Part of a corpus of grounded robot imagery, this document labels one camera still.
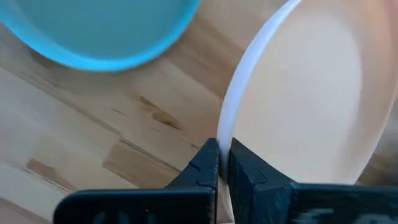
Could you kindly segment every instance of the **white plate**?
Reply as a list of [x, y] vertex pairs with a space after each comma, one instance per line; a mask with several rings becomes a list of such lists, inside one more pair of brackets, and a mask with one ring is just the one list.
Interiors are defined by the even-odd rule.
[[234, 137], [297, 182], [355, 183], [394, 100], [397, 28], [397, 1], [288, 1], [229, 85], [223, 170]]

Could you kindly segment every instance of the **wooden surface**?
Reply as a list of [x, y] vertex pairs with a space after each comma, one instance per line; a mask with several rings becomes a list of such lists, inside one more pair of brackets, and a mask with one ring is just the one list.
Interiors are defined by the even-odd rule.
[[121, 73], [61, 66], [0, 25], [0, 223], [48, 223], [76, 190], [170, 182], [216, 135], [239, 59], [284, 2], [203, 0], [169, 51]]

